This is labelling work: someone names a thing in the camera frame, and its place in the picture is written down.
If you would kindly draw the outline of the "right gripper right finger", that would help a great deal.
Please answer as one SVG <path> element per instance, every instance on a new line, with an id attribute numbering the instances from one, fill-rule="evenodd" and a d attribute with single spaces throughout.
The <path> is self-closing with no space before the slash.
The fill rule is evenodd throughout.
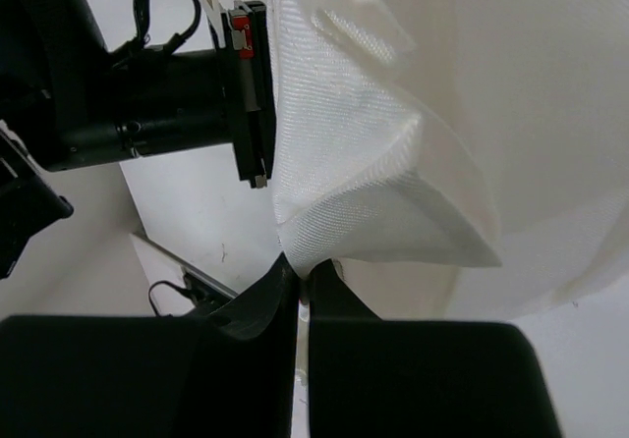
<path id="1" fill-rule="evenodd" d="M 536 353 L 515 326 L 383 320 L 331 261 L 311 274 L 313 437 L 557 437 Z"/>

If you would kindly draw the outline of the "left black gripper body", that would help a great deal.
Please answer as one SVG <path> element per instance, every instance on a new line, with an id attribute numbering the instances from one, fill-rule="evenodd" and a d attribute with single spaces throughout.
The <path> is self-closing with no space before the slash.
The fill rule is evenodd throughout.
<path id="1" fill-rule="evenodd" d="M 224 48 L 166 55 L 146 48 L 116 67 L 97 27 L 66 8 L 37 31 L 48 67 L 43 114 L 29 151 L 51 171 L 230 144 L 238 177 L 272 175 L 275 107 L 266 7 L 237 1 L 222 13 Z"/>

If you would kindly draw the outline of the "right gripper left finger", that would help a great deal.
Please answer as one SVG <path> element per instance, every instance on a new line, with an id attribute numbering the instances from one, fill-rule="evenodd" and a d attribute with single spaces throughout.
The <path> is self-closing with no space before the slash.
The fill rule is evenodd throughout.
<path id="1" fill-rule="evenodd" d="M 299 281 L 284 257 L 182 316 L 1 323 L 5 437 L 286 437 Z"/>

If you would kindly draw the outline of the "white fabric skirt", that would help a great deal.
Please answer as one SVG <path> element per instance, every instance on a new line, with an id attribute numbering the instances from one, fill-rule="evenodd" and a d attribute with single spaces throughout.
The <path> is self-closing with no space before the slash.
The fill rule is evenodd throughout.
<path id="1" fill-rule="evenodd" d="M 291 267 L 514 318 L 628 276 L 628 0 L 268 0 Z"/>

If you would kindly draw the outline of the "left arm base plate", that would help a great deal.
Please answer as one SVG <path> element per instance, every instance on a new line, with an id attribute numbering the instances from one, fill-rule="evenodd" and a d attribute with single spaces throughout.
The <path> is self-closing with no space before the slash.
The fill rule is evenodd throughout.
<path id="1" fill-rule="evenodd" d="M 238 296 L 235 291 L 227 288 L 214 279 L 203 279 L 203 277 L 186 271 L 183 274 L 182 286 L 167 280 L 159 280 L 149 286 L 147 290 L 147 299 L 151 310 L 156 317 L 173 316 L 173 313 L 166 312 L 158 305 L 158 302 L 153 295 L 153 291 L 156 288 L 161 287 L 170 289 L 175 294 L 192 304 L 193 308 L 186 312 L 186 315 L 208 316 L 224 307 Z"/>

